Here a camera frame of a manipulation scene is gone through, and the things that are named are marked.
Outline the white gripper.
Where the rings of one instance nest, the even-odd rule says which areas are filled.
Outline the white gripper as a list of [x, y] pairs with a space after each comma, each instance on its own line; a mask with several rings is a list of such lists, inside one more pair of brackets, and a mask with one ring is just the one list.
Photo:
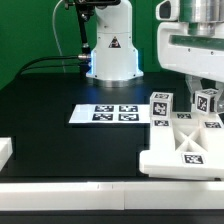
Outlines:
[[[195, 92], [202, 89], [201, 78], [224, 83], [224, 23], [216, 25], [213, 37], [200, 37], [188, 34], [187, 23], [162, 22], [157, 30], [157, 53], [162, 68], [188, 74], [185, 82], [191, 103]], [[215, 111], [224, 113], [224, 90], [215, 96]]]

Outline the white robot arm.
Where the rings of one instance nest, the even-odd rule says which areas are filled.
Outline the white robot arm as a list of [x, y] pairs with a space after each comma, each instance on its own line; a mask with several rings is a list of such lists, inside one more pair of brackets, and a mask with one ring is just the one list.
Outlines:
[[[162, 0], [155, 10], [160, 66], [186, 75], [191, 99], [202, 78], [214, 80], [218, 94], [209, 106], [224, 113], [224, 0]], [[142, 75], [132, 44], [132, 6], [96, 7], [97, 44], [87, 76], [107, 86]]]

